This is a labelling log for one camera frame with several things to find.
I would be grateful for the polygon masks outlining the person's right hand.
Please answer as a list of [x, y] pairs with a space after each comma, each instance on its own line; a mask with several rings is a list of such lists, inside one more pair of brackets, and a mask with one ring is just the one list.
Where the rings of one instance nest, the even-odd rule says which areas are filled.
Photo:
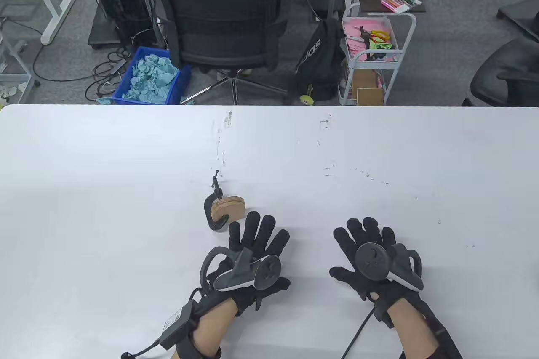
[[376, 303], [377, 310], [384, 314], [399, 299], [406, 299], [414, 307], [420, 305], [420, 296], [418, 292], [412, 292], [398, 282], [389, 280], [373, 281], [364, 276], [355, 263], [355, 256], [360, 246], [366, 243], [375, 243], [382, 246], [385, 250], [396, 244], [395, 234], [390, 227], [379, 228], [379, 223], [372, 217], [366, 217], [362, 221], [357, 218], [347, 220], [346, 228], [338, 227], [333, 231], [333, 236], [339, 247], [345, 254], [353, 267], [349, 271], [344, 267], [332, 267], [329, 274], [337, 281], [348, 284], [354, 289], [363, 301], [375, 299], [372, 293], [378, 295], [381, 303]]

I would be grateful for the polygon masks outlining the person's left hand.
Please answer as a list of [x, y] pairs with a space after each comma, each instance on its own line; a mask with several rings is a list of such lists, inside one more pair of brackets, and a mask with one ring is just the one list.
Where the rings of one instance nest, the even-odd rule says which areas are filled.
[[[245, 219], [242, 236], [240, 235], [241, 226], [238, 222], [232, 222], [229, 225], [229, 249], [236, 252], [247, 248], [253, 252], [253, 258], [256, 260], [267, 255], [279, 257], [290, 239], [290, 234], [287, 230], [281, 229], [270, 240], [275, 225], [276, 220], [273, 216], [266, 215], [261, 217], [260, 213], [256, 211], [249, 212]], [[289, 279], [280, 277], [271, 287], [265, 290], [257, 290], [254, 286], [248, 286], [225, 292], [212, 291], [209, 294], [202, 295], [196, 313], [201, 317], [220, 303], [231, 299], [237, 307], [235, 316], [241, 316], [245, 309], [252, 304], [256, 305], [256, 310], [259, 310], [262, 299], [281, 290], [287, 290], [290, 284]]]

